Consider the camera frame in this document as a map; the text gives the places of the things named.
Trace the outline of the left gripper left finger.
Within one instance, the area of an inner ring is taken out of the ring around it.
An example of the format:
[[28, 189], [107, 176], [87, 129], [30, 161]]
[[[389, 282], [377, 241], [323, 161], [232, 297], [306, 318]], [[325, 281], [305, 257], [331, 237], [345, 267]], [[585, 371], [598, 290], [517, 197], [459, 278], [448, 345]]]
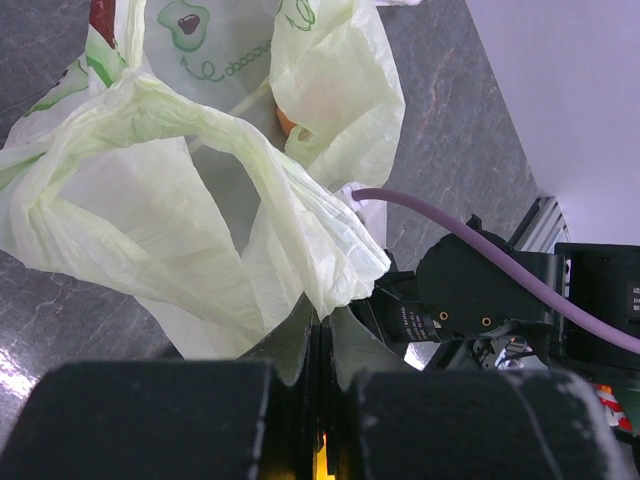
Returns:
[[318, 445], [320, 320], [306, 299], [242, 358], [270, 365], [259, 479], [313, 479]]

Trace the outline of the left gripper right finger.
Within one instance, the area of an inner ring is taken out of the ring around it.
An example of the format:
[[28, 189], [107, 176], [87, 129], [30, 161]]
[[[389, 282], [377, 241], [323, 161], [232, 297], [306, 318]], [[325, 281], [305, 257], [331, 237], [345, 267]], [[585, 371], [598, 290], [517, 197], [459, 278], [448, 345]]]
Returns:
[[326, 434], [328, 473], [359, 479], [358, 407], [351, 384], [362, 376], [415, 369], [387, 348], [347, 308], [322, 321], [319, 424]]

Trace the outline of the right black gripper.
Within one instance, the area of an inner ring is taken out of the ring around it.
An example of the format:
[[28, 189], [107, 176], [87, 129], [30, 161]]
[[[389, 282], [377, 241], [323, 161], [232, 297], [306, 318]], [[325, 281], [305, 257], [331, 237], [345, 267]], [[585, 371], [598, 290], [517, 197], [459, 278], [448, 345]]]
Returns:
[[490, 370], [535, 359], [549, 364], [551, 309], [454, 234], [412, 271], [392, 268], [355, 317], [392, 352], [435, 345], [429, 369]]

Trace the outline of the yellow banana bunch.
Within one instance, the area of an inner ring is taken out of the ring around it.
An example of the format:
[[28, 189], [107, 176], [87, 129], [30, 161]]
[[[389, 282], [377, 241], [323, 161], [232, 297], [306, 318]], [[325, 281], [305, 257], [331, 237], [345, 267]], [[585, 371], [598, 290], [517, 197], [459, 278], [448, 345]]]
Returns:
[[268, 473], [267, 479], [316, 479], [316, 480], [335, 480], [336, 475], [329, 472], [327, 434], [322, 433], [319, 438], [318, 450], [312, 459], [311, 469], [303, 468], [301, 473], [284, 467], [277, 467], [274, 472]]

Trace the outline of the pale green plastic bag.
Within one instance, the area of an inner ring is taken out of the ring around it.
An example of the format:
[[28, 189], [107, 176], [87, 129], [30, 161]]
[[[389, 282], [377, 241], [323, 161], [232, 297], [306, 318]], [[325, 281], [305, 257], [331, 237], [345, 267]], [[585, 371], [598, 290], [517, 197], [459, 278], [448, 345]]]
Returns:
[[243, 354], [389, 269], [342, 190], [387, 181], [404, 112], [372, 1], [95, 1], [2, 149], [1, 248], [133, 296], [188, 358]]

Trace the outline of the orange peach fruit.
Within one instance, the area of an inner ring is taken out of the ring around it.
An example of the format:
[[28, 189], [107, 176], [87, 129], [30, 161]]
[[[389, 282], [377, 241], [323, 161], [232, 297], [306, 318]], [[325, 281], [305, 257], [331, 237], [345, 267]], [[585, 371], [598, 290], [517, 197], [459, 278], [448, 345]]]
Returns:
[[291, 121], [286, 114], [280, 109], [279, 106], [276, 107], [276, 117], [278, 119], [279, 125], [281, 126], [282, 131], [286, 136], [290, 136], [291, 132], [298, 126], [297, 123]]

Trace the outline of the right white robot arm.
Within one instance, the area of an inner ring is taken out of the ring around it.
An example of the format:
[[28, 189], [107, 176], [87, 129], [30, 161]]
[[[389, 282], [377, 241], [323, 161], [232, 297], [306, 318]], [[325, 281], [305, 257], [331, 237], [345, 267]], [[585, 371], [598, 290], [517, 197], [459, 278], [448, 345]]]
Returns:
[[[551, 253], [524, 252], [484, 230], [477, 216], [467, 224], [573, 305], [638, 337], [638, 247], [560, 243]], [[440, 344], [438, 369], [505, 367], [511, 358], [503, 350], [516, 341], [525, 355], [588, 382], [639, 386], [638, 355], [541, 302], [454, 234], [431, 247], [415, 270], [392, 268], [351, 310], [397, 355], [411, 343]]]

